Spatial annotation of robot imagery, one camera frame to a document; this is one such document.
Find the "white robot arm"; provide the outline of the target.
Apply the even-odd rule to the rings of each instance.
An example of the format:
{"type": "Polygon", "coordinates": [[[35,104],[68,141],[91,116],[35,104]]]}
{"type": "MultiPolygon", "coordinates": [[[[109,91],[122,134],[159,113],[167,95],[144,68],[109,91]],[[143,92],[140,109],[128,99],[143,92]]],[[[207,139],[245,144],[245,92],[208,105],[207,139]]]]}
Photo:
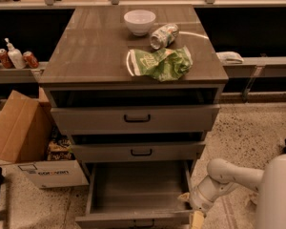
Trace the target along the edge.
{"type": "Polygon", "coordinates": [[[258,193],[255,229],[286,229],[286,154],[272,159],[264,170],[215,158],[208,163],[207,172],[197,186],[178,197],[192,207],[190,229],[201,229],[215,201],[238,185],[258,193]]]}

